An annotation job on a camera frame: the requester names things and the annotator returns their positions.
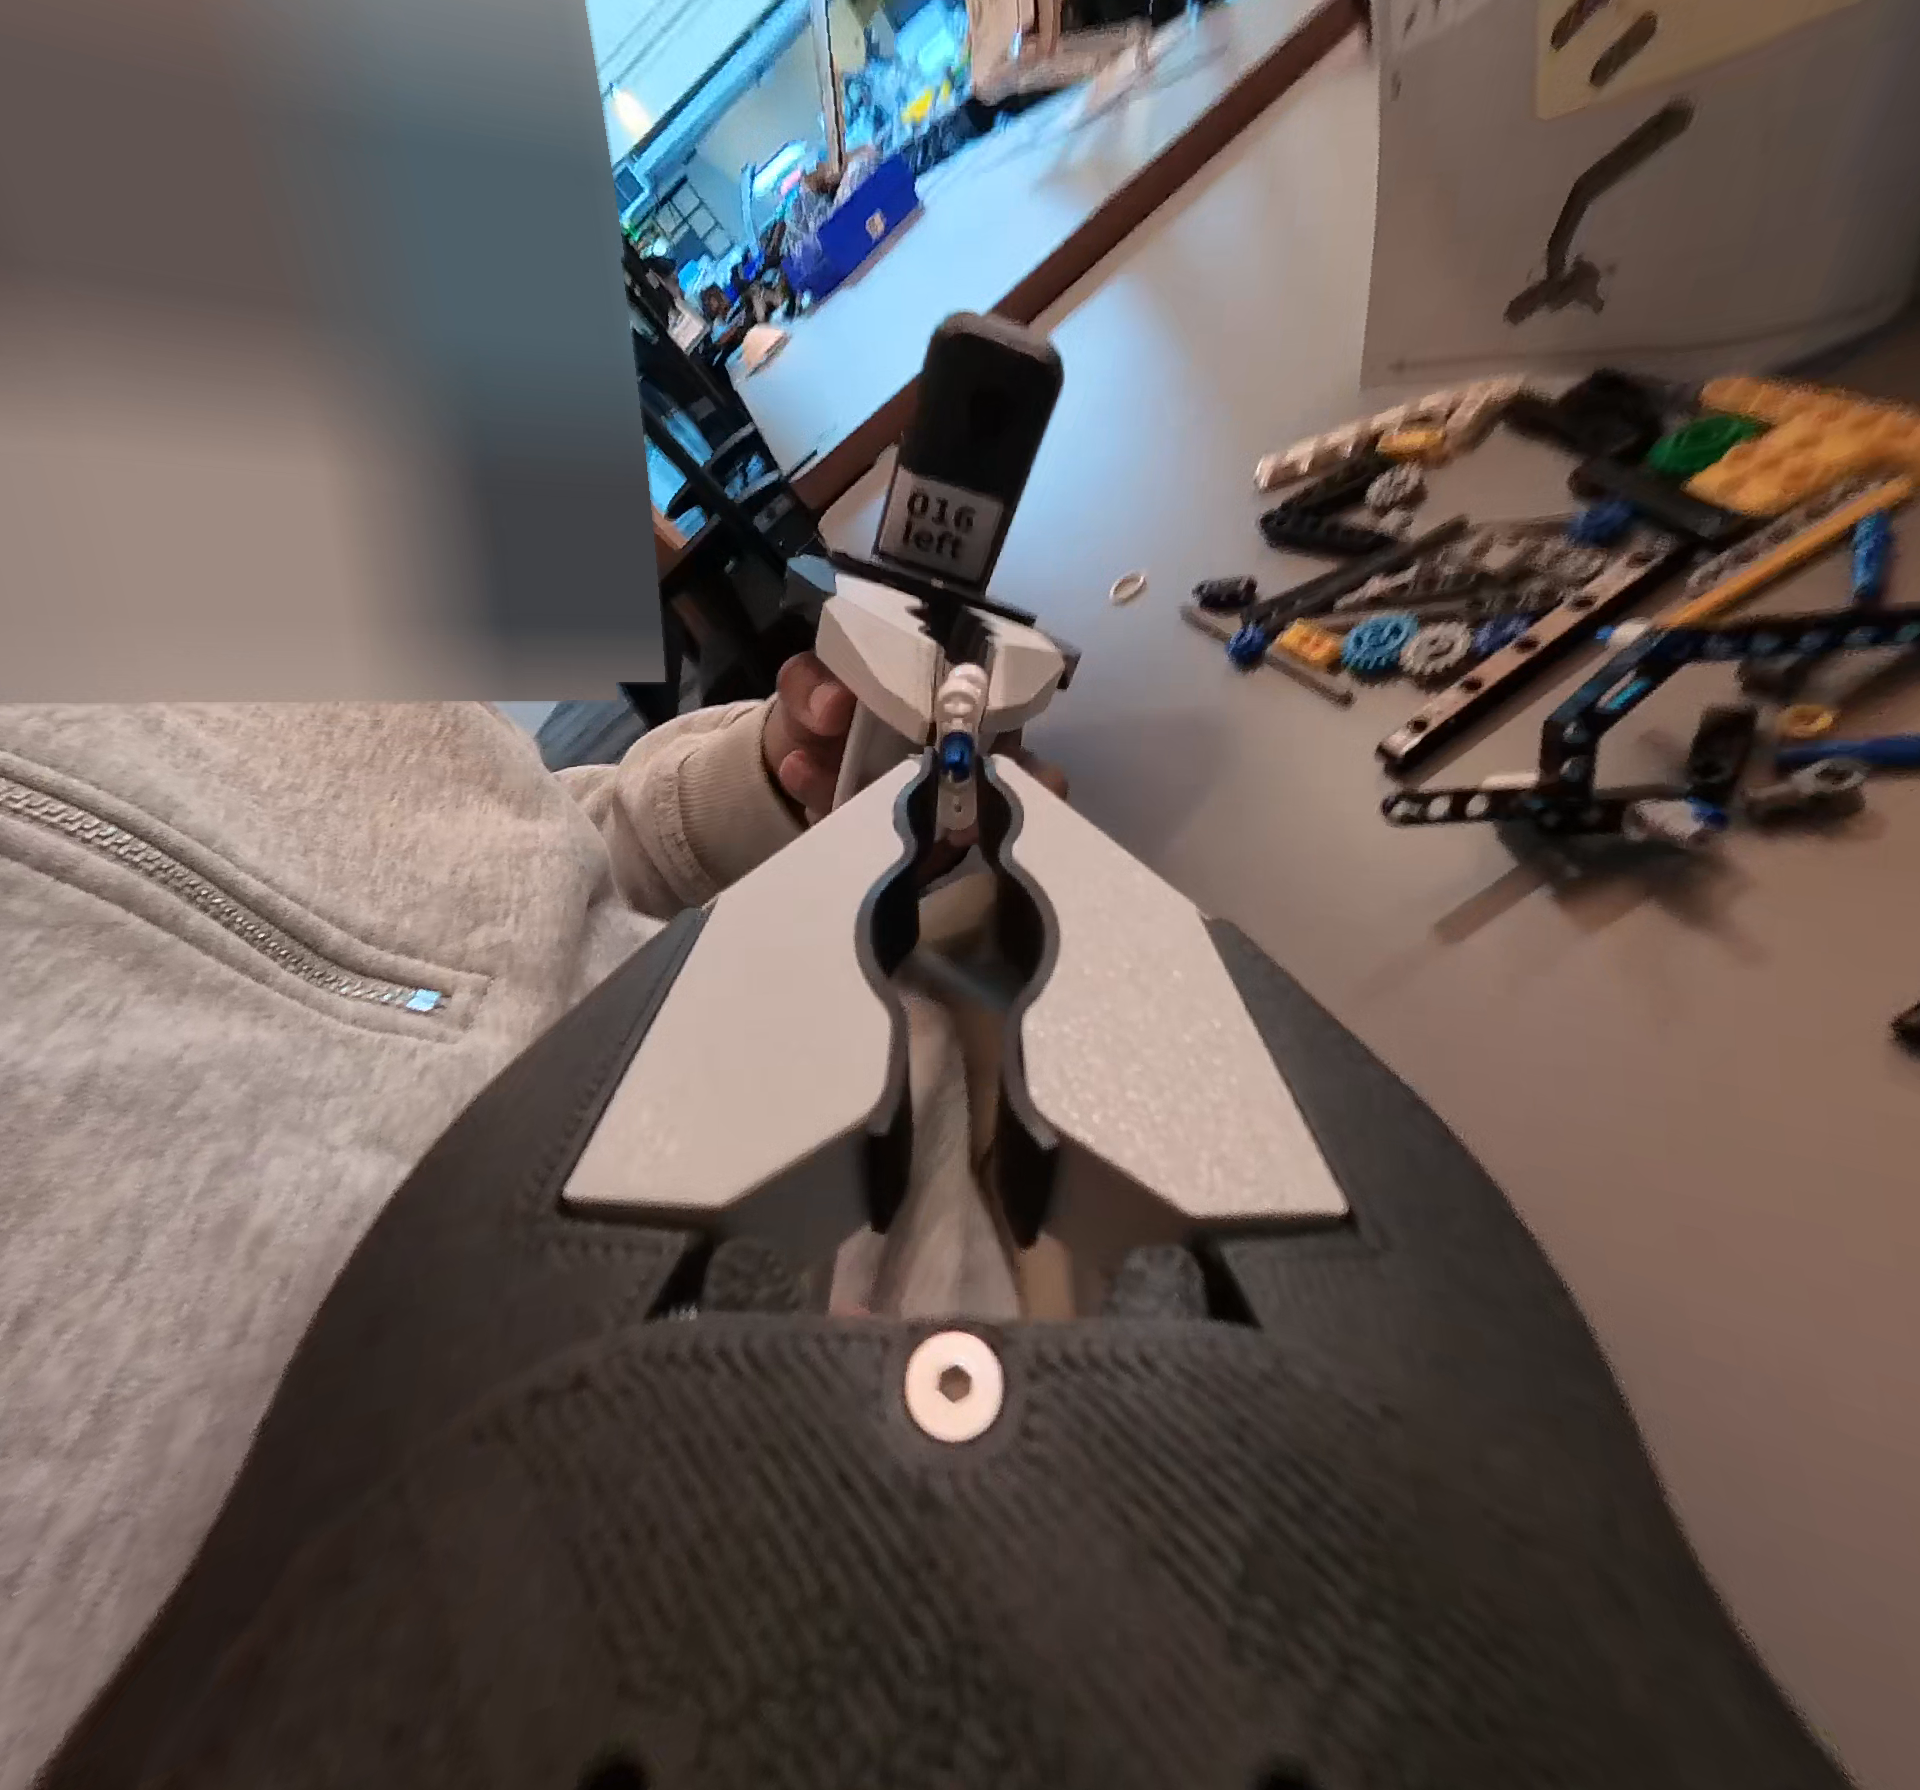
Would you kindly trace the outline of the black office chair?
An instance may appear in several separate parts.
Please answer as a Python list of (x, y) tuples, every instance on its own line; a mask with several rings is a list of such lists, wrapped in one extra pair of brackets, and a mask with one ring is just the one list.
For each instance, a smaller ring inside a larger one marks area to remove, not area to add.
[(685, 297), (672, 258), (620, 238), (641, 402), (663, 669), (627, 683), (643, 723), (756, 700), (810, 645), (789, 591), (789, 564), (816, 545), (816, 520), (707, 355), (708, 325)]

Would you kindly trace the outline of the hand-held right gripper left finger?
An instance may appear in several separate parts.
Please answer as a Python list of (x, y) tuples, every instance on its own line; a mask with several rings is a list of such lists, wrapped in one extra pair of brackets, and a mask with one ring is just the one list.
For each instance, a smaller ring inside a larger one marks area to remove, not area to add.
[(953, 1309), (953, 927), (926, 939), (916, 755), (685, 934), (559, 1200), (775, 1249), (835, 1307)]

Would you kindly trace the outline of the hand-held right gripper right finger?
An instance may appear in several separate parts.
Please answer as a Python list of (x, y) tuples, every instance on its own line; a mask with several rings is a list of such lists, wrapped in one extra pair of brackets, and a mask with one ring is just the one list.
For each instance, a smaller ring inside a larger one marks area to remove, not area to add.
[(978, 778), (1007, 975), (986, 1163), (1021, 1297), (1097, 1314), (1140, 1249), (1352, 1225), (1211, 918), (1008, 755)]

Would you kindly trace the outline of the green lego gear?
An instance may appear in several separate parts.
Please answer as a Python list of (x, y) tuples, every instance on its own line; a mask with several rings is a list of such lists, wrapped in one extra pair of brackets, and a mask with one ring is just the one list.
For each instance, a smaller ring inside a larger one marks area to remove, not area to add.
[(1707, 412), (1662, 434), (1642, 463), (1672, 482), (1690, 482), (1733, 449), (1769, 434), (1770, 424), (1740, 412)]

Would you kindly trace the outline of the blue plastic bin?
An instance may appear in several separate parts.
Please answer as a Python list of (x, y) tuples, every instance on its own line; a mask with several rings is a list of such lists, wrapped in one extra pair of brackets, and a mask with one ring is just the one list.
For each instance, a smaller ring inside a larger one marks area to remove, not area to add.
[(816, 198), (807, 211), (795, 209), (780, 254), (795, 297), (803, 306), (825, 302), (921, 211), (919, 176), (904, 151), (881, 157), (832, 201)]

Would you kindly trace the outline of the person in grey hoodie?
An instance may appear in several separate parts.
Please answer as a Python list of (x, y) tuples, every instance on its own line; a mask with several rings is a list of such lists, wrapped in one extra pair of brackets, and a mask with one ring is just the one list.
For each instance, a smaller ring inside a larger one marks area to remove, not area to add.
[(4, 704), (4, 1785), (396, 1185), (663, 921), (480, 700)]

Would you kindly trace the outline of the black lego panel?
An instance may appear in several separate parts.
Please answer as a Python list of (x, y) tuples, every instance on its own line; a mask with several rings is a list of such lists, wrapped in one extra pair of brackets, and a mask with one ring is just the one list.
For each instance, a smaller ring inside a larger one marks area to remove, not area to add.
[(1600, 366), (1556, 393), (1525, 384), (1502, 406), (1500, 425), (1582, 460), (1638, 465), (1698, 404), (1698, 386)]

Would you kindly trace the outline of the light grey lego liftarm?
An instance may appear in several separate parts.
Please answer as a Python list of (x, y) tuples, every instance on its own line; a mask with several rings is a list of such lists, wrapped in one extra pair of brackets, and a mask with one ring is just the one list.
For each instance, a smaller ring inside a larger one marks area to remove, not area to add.
[(1614, 560), (1607, 545), (1584, 543), (1561, 526), (1522, 526), (1468, 534), (1419, 557), (1407, 574), (1411, 601), (1500, 599), (1561, 601)]

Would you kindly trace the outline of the black lego frame assembly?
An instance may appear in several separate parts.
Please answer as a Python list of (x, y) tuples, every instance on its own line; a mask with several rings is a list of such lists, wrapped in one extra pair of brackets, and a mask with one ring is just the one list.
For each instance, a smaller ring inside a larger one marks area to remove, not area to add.
[(1397, 790), (1381, 800), (1379, 812), (1395, 827), (1513, 821), (1544, 837), (1638, 836), (1650, 823), (1678, 825), (1682, 820), (1719, 827), (1760, 742), (1755, 714), (1740, 706), (1707, 711), (1675, 783), (1604, 785), (1602, 746), (1612, 730), (1693, 665), (1821, 662), (1882, 648), (1906, 650), (1917, 642), (1915, 601), (1657, 626), (1619, 650), (1549, 714), (1533, 772), (1464, 788)]

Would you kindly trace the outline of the long black lego beam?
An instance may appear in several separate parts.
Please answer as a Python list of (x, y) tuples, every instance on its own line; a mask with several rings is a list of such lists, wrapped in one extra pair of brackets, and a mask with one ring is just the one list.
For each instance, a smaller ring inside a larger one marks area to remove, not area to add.
[(1463, 736), (1489, 721), (1600, 627), (1631, 614), (1638, 601), (1693, 567), (1693, 549), (1632, 549), (1538, 616), (1511, 644), (1476, 660), (1464, 673), (1429, 697), (1374, 748), (1381, 770), (1404, 775), (1449, 752)]

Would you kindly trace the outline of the light grey angled lego beam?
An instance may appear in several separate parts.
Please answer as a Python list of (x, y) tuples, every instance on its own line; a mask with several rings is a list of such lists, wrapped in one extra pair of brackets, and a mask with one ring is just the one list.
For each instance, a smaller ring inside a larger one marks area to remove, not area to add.
[(1381, 434), (1411, 424), (1434, 424), (1446, 429), (1451, 454), (1441, 463), (1474, 449), (1496, 425), (1508, 400), (1529, 384), (1522, 373), (1478, 377), (1460, 386), (1429, 392), (1385, 409), (1369, 412), (1329, 431), (1313, 434), (1292, 446), (1258, 457), (1254, 490), (1279, 492), (1311, 482), (1357, 457), (1379, 456)]

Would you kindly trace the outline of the person's left forearm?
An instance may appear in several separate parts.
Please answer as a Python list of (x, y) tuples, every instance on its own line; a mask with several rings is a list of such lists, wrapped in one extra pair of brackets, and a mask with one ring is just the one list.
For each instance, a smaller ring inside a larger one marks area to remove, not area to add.
[(805, 836), (767, 762), (777, 697), (675, 717), (620, 759), (557, 772), (604, 843), (625, 906), (657, 921), (708, 906)]

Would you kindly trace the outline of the grey connector with blue pin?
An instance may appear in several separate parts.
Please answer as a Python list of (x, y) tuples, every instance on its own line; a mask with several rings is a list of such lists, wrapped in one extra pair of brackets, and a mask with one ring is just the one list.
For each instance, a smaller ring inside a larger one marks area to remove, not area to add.
[(1782, 743), (1772, 775), (1740, 798), (1743, 816), (1763, 827), (1855, 817), (1878, 775), (1918, 774), (1918, 736)]

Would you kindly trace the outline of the person's left hand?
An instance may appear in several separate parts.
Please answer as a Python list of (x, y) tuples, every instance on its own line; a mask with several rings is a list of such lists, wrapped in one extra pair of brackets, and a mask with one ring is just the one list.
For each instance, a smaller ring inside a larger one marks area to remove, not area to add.
[(780, 665), (762, 720), (761, 754), (780, 798), (805, 821), (835, 805), (856, 697), (815, 650)]

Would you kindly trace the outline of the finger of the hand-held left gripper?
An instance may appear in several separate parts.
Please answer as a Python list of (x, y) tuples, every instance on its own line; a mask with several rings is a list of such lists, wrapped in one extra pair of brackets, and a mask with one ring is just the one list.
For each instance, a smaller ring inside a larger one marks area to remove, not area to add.
[(856, 697), (831, 816), (902, 762), (932, 754), (940, 768), (935, 697), (963, 660), (935, 639), (914, 597), (841, 581), (822, 605), (815, 651)]
[(969, 668), (980, 675), (976, 733), (984, 743), (1038, 717), (1065, 681), (1065, 650), (1021, 620), (969, 620)]

